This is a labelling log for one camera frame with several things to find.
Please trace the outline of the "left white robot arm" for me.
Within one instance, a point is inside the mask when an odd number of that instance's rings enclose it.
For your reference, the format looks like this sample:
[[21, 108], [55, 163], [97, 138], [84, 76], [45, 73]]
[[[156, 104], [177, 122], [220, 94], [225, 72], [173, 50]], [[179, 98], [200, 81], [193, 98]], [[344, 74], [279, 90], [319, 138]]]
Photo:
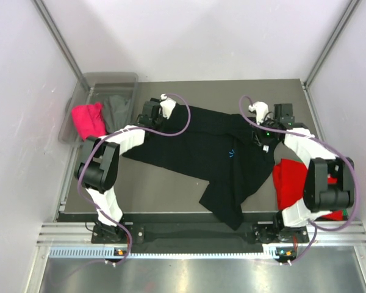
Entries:
[[143, 105], [138, 125], [124, 128], [102, 137], [88, 137], [81, 152], [81, 159], [74, 173], [78, 185], [84, 188], [79, 194], [90, 196], [98, 214], [98, 220], [106, 225], [105, 235], [113, 242], [122, 241], [126, 227], [119, 223], [123, 217], [114, 191], [118, 176], [120, 156], [143, 145], [145, 135], [156, 133], [156, 121], [169, 118], [176, 105], [175, 100], [162, 94]]

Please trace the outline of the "black t shirt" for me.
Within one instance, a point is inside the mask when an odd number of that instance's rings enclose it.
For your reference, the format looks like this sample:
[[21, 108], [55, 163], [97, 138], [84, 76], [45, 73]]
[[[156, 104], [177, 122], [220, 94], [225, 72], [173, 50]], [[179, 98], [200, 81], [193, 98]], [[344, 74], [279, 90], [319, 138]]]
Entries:
[[242, 203], [256, 193], [275, 166], [278, 143], [262, 149], [239, 114], [177, 105], [160, 131], [123, 156], [208, 181], [199, 203], [228, 227], [242, 223]]

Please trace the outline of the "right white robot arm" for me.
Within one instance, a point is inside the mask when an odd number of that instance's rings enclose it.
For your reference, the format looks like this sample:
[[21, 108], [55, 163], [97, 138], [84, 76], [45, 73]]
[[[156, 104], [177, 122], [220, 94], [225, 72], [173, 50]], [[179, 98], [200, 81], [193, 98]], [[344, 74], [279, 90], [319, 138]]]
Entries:
[[278, 104], [272, 117], [264, 102], [252, 103], [248, 109], [255, 115], [251, 126], [258, 145], [268, 150], [271, 143], [282, 143], [301, 162], [300, 169], [286, 173], [290, 177], [289, 188], [282, 199], [293, 201], [276, 214], [272, 232], [277, 240], [285, 242], [297, 228], [358, 206], [354, 162], [316, 138], [304, 123], [297, 123], [291, 104]]

